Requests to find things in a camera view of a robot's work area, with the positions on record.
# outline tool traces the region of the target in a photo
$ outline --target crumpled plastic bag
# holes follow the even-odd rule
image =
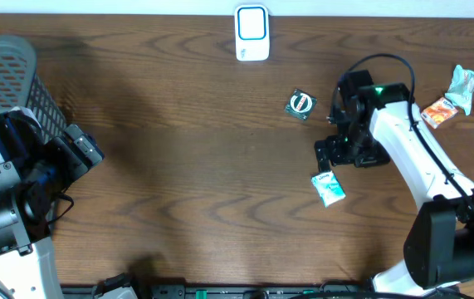
[[[457,65],[452,73],[452,82],[445,97],[453,105],[461,107],[466,115],[471,113],[472,93],[474,92],[474,71],[464,70]]]

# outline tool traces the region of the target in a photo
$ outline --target gray basket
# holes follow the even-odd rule
[[[65,116],[36,75],[36,53],[20,37],[0,36],[0,113],[22,106],[33,111],[46,143],[66,128]]]

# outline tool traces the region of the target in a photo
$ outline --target white device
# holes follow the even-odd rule
[[[270,55],[268,10],[241,5],[235,10],[235,46],[239,61],[263,61]]]

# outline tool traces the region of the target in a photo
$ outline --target wood grain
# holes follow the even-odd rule
[[[396,167],[335,168],[347,198],[329,208],[310,184],[314,141],[335,133],[335,82],[362,56],[396,53],[424,107],[457,63],[474,70],[474,20],[272,17],[270,58],[252,63],[235,58],[231,17],[0,15],[0,33],[33,44],[38,75],[106,154],[57,224],[62,283],[129,269],[318,283],[391,267],[416,215]],[[367,67],[377,82],[408,81],[393,61]],[[296,87],[318,98],[304,123],[283,111]],[[474,115],[433,133],[474,180]],[[462,290],[474,296],[474,281]]]

